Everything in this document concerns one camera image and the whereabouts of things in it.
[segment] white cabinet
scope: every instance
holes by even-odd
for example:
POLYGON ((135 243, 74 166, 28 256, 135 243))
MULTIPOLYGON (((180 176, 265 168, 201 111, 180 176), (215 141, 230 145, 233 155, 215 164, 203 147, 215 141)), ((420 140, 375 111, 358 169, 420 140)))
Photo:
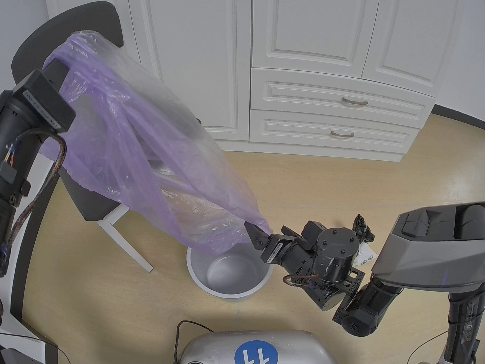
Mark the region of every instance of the white cabinet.
POLYGON ((251 0, 130 0, 142 66, 216 139, 248 139, 251 0))
POLYGON ((254 0, 253 67, 362 75, 379 0, 254 0))
MULTIPOLYGON (((94 0, 47 0, 50 15, 94 0)), ((109 0, 129 54, 224 149, 399 161, 463 0, 109 0)))
POLYGON ((379 0, 362 78, 436 96, 463 0, 379 0))

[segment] purple plastic bag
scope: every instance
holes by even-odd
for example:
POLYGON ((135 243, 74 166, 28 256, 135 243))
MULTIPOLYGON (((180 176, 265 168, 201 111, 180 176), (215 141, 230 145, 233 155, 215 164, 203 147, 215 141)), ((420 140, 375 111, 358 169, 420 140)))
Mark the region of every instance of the purple plastic bag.
MULTIPOLYGON (((60 94, 77 114, 63 134, 72 179, 204 252, 249 242, 245 221, 271 233, 246 182, 162 82, 94 32, 71 35, 45 65, 54 58, 70 69, 60 94)), ((57 152, 52 139, 42 146, 57 152)))

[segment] white logo symbol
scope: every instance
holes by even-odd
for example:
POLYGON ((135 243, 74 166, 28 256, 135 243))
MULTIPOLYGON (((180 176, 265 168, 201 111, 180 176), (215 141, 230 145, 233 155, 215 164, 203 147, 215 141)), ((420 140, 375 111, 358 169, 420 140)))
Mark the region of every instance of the white logo symbol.
MULTIPOLYGON (((242 351, 242 355, 244 356, 244 364, 255 364, 254 360, 249 361, 249 358, 247 357, 247 350, 242 351)), ((259 356, 259 364, 266 364, 268 361, 270 361, 269 358, 265 359, 263 356, 263 349, 258 348, 258 356, 259 356)))

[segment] drawer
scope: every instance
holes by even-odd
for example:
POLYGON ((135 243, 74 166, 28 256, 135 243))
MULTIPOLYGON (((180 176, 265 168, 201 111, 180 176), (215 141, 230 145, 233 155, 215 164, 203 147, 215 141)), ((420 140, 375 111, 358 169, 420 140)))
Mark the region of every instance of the drawer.
POLYGON ((252 109, 249 140, 405 154, 418 132, 417 128, 356 118, 252 109))
POLYGON ((359 78, 251 69, 251 109, 343 116, 422 128, 433 106, 434 97, 359 78))

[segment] chair backrest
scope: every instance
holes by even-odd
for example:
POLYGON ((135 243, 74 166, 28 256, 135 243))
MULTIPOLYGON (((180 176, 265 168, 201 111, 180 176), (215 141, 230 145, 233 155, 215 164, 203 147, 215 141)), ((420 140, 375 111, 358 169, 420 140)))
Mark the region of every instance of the chair backrest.
MULTIPOLYGON (((34 69, 42 69, 54 49, 76 31, 97 31, 118 47, 123 46, 123 33, 118 13, 109 2, 94 2, 65 11, 35 30, 18 48, 12 60, 12 75, 19 83, 34 69)), ((102 220, 119 203, 77 184, 69 174, 59 172, 74 204, 87 221, 102 220)))

